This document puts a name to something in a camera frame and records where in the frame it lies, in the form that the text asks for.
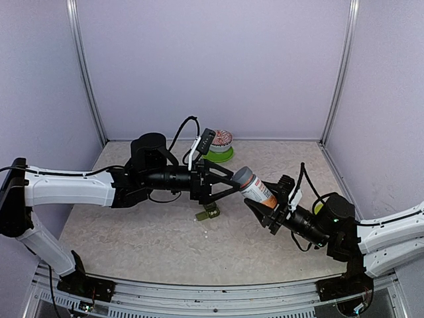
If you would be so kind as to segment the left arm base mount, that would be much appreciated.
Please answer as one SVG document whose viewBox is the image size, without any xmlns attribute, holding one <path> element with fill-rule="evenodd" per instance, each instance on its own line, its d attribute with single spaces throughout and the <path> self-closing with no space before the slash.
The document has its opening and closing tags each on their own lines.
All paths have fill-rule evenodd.
<svg viewBox="0 0 424 318">
<path fill-rule="evenodd" d="M 87 276 L 79 272 L 60 277 L 57 288 L 62 292 L 93 301 L 111 302 L 116 283 L 111 280 Z"/>
</svg>

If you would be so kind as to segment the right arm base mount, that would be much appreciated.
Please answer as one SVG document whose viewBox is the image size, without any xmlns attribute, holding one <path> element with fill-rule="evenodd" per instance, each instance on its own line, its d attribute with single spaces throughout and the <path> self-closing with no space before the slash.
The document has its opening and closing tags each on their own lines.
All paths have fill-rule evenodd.
<svg viewBox="0 0 424 318">
<path fill-rule="evenodd" d="M 363 267 L 347 266 L 340 276 L 318 280 L 315 283 L 320 301 L 329 301 L 363 293 L 374 288 L 374 279 L 367 276 Z"/>
</svg>

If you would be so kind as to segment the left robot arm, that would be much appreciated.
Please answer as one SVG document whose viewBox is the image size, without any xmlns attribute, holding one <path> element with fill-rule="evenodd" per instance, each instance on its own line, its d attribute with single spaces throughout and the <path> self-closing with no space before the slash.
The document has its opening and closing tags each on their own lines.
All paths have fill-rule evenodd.
<svg viewBox="0 0 424 318">
<path fill-rule="evenodd" d="M 86 204 L 123 209 L 150 198 L 154 190 L 173 194 L 189 192 L 201 205 L 238 191 L 233 173 L 202 159 L 215 132 L 205 129 L 196 136 L 189 162 L 181 165 L 166 137 L 150 132 L 131 142 L 131 157 L 124 166 L 113 165 L 92 172 L 59 171 L 28 166 L 16 158 L 5 167 L 1 186 L 1 234 L 22 242 L 80 295 L 93 287 L 79 256 L 60 245 L 33 212 L 50 204 Z"/>
</svg>

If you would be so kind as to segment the amber bottle grey cap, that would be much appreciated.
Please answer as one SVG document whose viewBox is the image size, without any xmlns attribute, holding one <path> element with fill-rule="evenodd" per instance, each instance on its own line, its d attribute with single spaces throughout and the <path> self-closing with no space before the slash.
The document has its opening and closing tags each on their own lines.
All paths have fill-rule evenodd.
<svg viewBox="0 0 424 318">
<path fill-rule="evenodd" d="M 245 166 L 238 170 L 232 177 L 232 181 L 240 185 L 239 191 L 244 198 L 259 202 L 272 209 L 277 206 L 276 197 L 249 167 Z"/>
</svg>

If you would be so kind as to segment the green pill organizer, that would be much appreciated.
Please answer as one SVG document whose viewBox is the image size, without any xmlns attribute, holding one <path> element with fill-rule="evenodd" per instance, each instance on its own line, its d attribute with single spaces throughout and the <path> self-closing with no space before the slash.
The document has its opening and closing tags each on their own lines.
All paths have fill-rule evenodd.
<svg viewBox="0 0 424 318">
<path fill-rule="evenodd" d="M 204 205 L 203 207 L 204 207 L 204 210 L 195 215 L 196 221 L 204 221 L 206 219 L 213 219 L 218 217 L 221 214 L 221 211 L 215 202 Z"/>
</svg>

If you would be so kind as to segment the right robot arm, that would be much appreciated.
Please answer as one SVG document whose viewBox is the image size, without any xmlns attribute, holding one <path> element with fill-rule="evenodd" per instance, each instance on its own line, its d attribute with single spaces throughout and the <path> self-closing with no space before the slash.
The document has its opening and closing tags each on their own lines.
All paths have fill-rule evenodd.
<svg viewBox="0 0 424 318">
<path fill-rule="evenodd" d="M 245 204 L 272 234 L 285 227 L 293 239 L 300 236 L 309 246 L 326 248 L 334 260 L 355 267 L 339 279 L 343 293 L 352 294 L 362 286 L 364 273 L 376 278 L 423 255 L 422 203 L 389 217 L 358 221 L 354 205 L 331 192 L 318 195 L 308 211 L 299 204 L 301 181 L 308 177 L 301 168 L 296 180 L 283 175 L 270 184 L 243 167 L 233 181 L 240 184 Z"/>
</svg>

